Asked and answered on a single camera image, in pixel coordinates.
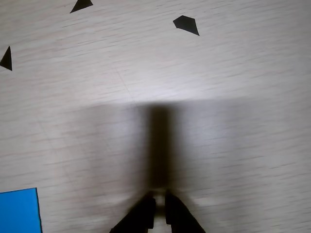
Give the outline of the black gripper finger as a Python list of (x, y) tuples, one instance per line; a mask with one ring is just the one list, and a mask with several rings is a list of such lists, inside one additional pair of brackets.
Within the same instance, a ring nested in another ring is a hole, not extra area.
[(147, 233), (154, 227), (156, 200), (152, 192), (146, 193), (115, 225), (110, 233)]
[(170, 190), (165, 193), (165, 218), (172, 233), (205, 233), (186, 205)]

